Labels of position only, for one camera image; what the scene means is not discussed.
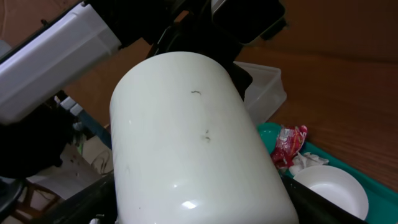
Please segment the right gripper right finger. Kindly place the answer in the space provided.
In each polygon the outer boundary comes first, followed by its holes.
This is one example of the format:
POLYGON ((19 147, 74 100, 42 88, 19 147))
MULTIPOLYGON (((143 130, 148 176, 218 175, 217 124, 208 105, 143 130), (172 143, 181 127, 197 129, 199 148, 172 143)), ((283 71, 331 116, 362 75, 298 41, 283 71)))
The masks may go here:
POLYGON ((299 223, 367 224, 366 221, 344 211, 293 178, 282 175, 281 180, 296 209, 299 223))

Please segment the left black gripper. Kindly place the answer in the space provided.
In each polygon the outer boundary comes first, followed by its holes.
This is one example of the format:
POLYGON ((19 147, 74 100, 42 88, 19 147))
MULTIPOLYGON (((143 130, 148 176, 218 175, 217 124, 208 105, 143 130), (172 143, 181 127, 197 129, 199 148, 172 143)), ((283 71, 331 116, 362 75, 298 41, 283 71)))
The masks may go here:
POLYGON ((87 0, 123 48, 139 39, 152 46, 148 57, 194 52, 229 73, 240 96, 252 77, 234 61, 244 45, 269 40, 286 25, 279 0, 87 0))

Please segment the white cup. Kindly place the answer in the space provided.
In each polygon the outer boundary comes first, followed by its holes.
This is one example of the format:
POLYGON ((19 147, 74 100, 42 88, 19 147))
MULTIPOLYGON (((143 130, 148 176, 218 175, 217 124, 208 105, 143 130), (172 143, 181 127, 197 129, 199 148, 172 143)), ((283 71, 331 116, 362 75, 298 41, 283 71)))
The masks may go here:
POLYGON ((227 71, 191 52, 148 58, 111 97, 120 223, 297 223, 227 71))

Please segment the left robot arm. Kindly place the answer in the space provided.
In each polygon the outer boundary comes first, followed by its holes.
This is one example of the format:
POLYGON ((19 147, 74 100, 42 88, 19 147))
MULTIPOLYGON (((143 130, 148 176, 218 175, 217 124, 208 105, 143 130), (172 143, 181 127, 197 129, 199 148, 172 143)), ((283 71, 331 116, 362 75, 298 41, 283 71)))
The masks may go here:
POLYGON ((64 86, 139 39, 150 56, 206 55, 240 95, 251 84, 235 64, 242 47, 286 26, 279 0, 79 1, 1 57, 1 123, 22 120, 64 86))

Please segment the white bowl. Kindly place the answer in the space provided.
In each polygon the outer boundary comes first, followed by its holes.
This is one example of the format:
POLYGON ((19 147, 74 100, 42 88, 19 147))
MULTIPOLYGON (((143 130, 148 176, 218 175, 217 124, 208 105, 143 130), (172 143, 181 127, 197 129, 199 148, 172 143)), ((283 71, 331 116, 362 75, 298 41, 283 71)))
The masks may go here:
POLYGON ((366 219, 368 196, 362 185, 346 171, 333 166, 313 166, 301 170, 294 180, 355 217, 366 219))

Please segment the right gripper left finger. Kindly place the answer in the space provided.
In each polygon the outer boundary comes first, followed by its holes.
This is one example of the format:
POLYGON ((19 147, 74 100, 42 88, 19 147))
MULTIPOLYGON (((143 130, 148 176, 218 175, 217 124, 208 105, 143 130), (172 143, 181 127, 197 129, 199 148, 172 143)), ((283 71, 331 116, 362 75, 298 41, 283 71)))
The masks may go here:
POLYGON ((117 220, 113 174, 96 181, 32 222, 38 224, 79 224, 89 223, 95 218, 98 218, 100 223, 115 223, 117 220))

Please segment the red snack wrapper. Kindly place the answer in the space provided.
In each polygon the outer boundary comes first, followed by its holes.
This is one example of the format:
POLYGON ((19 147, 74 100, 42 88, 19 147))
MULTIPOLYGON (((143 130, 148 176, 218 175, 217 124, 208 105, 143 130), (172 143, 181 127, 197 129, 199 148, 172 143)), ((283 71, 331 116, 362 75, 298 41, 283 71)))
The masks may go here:
POLYGON ((283 126, 280 130, 271 159, 277 169, 288 169, 293 166, 293 158, 304 145, 308 128, 301 126, 283 126))

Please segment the white tissue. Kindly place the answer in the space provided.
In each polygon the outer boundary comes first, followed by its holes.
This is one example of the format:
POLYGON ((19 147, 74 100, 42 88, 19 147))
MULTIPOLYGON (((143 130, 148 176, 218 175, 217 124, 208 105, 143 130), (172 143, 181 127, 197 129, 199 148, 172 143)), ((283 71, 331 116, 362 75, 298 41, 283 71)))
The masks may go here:
POLYGON ((306 152, 306 153, 298 153, 294 158, 293 158, 293 165, 289 167, 289 172, 295 176, 297 175, 300 171, 308 168, 308 167, 313 167, 313 166, 323 166, 323 165, 328 165, 329 160, 319 157, 318 155, 312 154, 311 152, 306 152))

